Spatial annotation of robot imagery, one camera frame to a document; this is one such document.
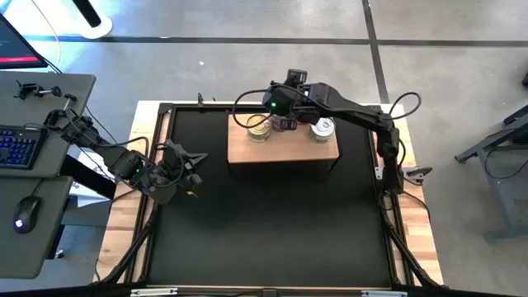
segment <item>gray floor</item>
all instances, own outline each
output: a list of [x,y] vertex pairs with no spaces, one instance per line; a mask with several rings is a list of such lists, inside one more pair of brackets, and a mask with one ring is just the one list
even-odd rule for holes
[[[18,30],[50,34],[45,23],[30,26],[17,13],[26,2],[13,2],[6,17]],[[361,0],[92,2],[114,20],[115,36],[369,37]],[[52,3],[45,13],[68,10],[67,1]],[[380,40],[528,40],[524,0],[371,0],[370,7]],[[71,34],[72,19],[52,22],[60,34]],[[56,60],[55,43],[31,43]],[[484,232],[502,227],[497,203],[480,164],[459,165],[453,159],[526,104],[528,91],[520,81],[528,72],[528,48],[496,45],[380,46],[379,53],[391,102],[411,90],[423,96],[422,108],[408,123],[418,163],[434,168],[424,190],[445,283],[527,295],[528,240],[483,240]],[[63,42],[62,51],[64,72],[97,76],[89,105],[118,139],[127,139],[138,100],[195,100],[198,92],[233,100],[283,79],[288,68],[308,70],[309,81],[329,83],[351,100],[380,102],[368,45]],[[410,109],[414,102],[403,104]],[[61,246],[76,252],[46,262],[36,280],[0,280],[2,290],[88,283],[102,232],[72,227],[68,233]]]

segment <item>computer mouse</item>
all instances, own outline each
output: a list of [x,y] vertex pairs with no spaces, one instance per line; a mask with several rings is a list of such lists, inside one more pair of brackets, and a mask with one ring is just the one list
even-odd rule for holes
[[40,204],[42,198],[39,196],[27,196],[20,200],[15,208],[13,215],[13,227],[19,234],[31,232],[38,219]]

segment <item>wooden table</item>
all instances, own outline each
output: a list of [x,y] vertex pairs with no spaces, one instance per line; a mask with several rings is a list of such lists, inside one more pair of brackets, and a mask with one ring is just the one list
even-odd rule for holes
[[[130,131],[130,139],[139,136],[146,136],[152,143],[152,137],[155,130],[156,119],[158,115],[159,104],[163,102],[171,102],[177,104],[194,104],[192,101],[139,101],[134,122],[132,124],[132,130]],[[229,104],[231,102],[209,102],[207,104]],[[382,104],[382,109],[388,112],[391,105]],[[394,115],[402,115],[403,107],[398,105],[394,109]],[[163,142],[165,135],[167,134],[168,127],[168,115],[163,118],[162,133],[160,141]],[[400,138],[405,143],[407,149],[407,156],[404,167],[415,167],[416,161],[413,153],[413,146],[411,144],[411,137],[409,135],[407,122],[405,119],[396,120],[396,126],[400,130]],[[140,152],[144,151],[144,144],[136,142],[129,144],[128,149],[136,149]],[[161,152],[157,155],[157,161],[161,158]],[[405,182],[405,189],[410,194],[415,195],[419,199],[423,200],[423,191],[420,186],[414,186],[408,182]],[[115,195],[118,196],[125,193],[129,188],[125,185],[119,184],[117,186]],[[132,236],[134,233],[134,225],[136,216],[138,214],[140,194],[136,191],[129,194],[122,199],[117,200],[111,209],[108,224],[106,226],[105,237],[103,238],[101,252],[99,253],[99,260],[97,263],[97,270],[104,278],[107,276],[117,262],[122,258],[129,245],[132,242]],[[436,255],[435,242],[433,240],[431,225],[427,218],[427,212],[423,207],[416,201],[413,201],[410,197],[401,195],[399,197],[399,204],[403,218],[403,227],[405,229],[405,236],[407,239],[407,245],[409,250],[420,262],[422,267],[427,271],[429,276],[436,282],[442,284],[442,275],[440,265],[438,263],[438,257]],[[148,201],[148,208],[145,212],[145,216],[150,214],[152,208],[152,200]],[[146,241],[140,248],[137,261],[135,263],[134,277],[133,280],[137,280],[141,273],[141,266],[144,260],[144,249]],[[397,268],[398,278],[405,282],[403,273],[402,258],[399,254],[398,249],[393,245],[394,259]]]

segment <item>wooden block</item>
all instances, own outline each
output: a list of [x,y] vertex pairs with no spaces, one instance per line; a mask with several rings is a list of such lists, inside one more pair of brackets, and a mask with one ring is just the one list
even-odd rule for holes
[[[252,114],[237,115],[237,120],[246,123],[250,116]],[[335,134],[325,144],[316,144],[309,137],[309,125],[299,125],[294,131],[272,130],[270,138],[258,144],[251,141],[248,130],[237,125],[233,116],[229,115],[228,161],[230,163],[333,160],[338,156]]]

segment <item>gray desk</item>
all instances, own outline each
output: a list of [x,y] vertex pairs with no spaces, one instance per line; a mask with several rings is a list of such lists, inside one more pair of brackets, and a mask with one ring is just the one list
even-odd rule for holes
[[40,179],[0,178],[0,278],[33,279],[50,253],[68,199],[71,177],[46,180],[36,192],[42,198],[38,223],[28,234],[13,228],[18,201],[33,192]]
[[[13,98],[18,92],[17,80],[20,83],[38,83],[44,89],[59,86],[63,94],[70,93],[77,97],[77,101],[70,102],[69,106],[81,115],[96,78],[88,74],[0,72],[0,125],[41,125],[50,111],[63,109],[66,104],[65,98],[51,94],[43,97],[30,95],[25,100]],[[59,124],[65,121],[66,119],[59,120]],[[0,177],[56,177],[68,148],[68,143],[57,134],[51,133],[47,136],[32,170],[0,169]]]

